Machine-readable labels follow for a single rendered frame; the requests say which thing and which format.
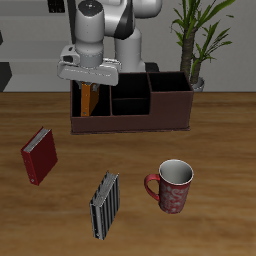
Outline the green pot plant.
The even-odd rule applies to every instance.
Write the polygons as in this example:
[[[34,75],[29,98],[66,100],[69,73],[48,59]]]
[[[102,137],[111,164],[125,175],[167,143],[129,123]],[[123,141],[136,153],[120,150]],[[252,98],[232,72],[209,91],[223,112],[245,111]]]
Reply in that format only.
[[[181,29],[180,32],[176,31],[179,39],[177,44],[182,48],[180,70],[185,72],[195,92],[202,92],[205,85],[205,80],[199,76],[202,63],[206,60],[214,60],[212,53],[215,50],[231,44],[231,41],[225,41],[229,28],[213,38],[219,21],[204,27],[204,24],[217,13],[235,2],[235,0],[223,0],[216,4],[216,1],[213,0],[205,10],[202,10],[201,0],[182,0],[182,12],[174,9],[178,19],[175,19],[170,26],[173,30],[173,25],[177,24]]]

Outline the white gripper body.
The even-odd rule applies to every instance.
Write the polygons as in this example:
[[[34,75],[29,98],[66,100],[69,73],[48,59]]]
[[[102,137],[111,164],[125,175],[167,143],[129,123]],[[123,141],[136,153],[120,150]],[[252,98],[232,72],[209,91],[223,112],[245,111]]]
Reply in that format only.
[[[57,75],[66,80],[76,80],[103,85],[116,86],[119,80],[121,63],[115,59],[104,58],[103,63],[95,68],[83,68],[79,65],[58,63]]]

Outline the red patterned mug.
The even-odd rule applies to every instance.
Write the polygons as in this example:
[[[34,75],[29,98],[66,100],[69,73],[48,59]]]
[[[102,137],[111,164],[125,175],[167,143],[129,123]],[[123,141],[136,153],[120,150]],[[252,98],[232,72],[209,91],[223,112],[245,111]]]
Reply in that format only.
[[[193,177],[193,169],[186,162],[178,159],[166,160],[160,165],[158,174],[145,177],[144,187],[147,193],[158,201],[162,211],[177,214],[185,205]],[[159,184],[158,193],[148,187],[148,183],[153,180]]]

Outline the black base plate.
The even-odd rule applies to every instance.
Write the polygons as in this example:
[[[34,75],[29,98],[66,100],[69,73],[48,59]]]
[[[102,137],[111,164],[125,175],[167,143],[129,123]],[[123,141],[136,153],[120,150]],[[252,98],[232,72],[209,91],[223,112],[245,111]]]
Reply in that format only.
[[[147,72],[158,72],[159,71],[159,67],[154,62],[146,62],[145,63],[145,70]]]

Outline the red book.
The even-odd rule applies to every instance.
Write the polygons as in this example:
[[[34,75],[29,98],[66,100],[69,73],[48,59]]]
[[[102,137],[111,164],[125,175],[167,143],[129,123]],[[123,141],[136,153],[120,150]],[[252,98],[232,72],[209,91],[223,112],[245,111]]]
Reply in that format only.
[[[52,130],[42,127],[21,148],[21,155],[30,183],[39,185],[57,163]]]

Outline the orange book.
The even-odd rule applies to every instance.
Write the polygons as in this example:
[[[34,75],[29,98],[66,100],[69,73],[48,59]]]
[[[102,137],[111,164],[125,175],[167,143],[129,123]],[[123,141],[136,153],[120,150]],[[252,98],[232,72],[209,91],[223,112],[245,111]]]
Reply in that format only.
[[[92,84],[82,83],[81,88],[81,115],[90,116],[99,101],[99,88],[97,92],[92,91]]]

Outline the dark brown desk caddy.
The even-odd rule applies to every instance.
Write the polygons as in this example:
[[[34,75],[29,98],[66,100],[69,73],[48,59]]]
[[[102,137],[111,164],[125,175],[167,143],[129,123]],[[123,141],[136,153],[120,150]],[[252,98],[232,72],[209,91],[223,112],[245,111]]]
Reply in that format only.
[[[81,91],[71,83],[73,134],[187,130],[193,89],[182,72],[123,73],[102,85],[92,114],[81,115]]]

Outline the black background block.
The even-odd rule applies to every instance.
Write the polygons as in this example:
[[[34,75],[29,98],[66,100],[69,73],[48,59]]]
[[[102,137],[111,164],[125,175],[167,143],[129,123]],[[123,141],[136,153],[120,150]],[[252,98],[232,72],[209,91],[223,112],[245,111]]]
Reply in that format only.
[[[10,79],[12,72],[8,62],[0,62],[0,92],[3,92]]]

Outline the grey striped book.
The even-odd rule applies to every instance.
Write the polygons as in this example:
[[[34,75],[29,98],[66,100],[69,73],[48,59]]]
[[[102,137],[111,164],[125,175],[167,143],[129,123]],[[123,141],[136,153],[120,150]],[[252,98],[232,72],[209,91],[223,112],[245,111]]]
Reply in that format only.
[[[119,210],[119,175],[109,171],[104,175],[90,201],[93,236],[104,240]]]

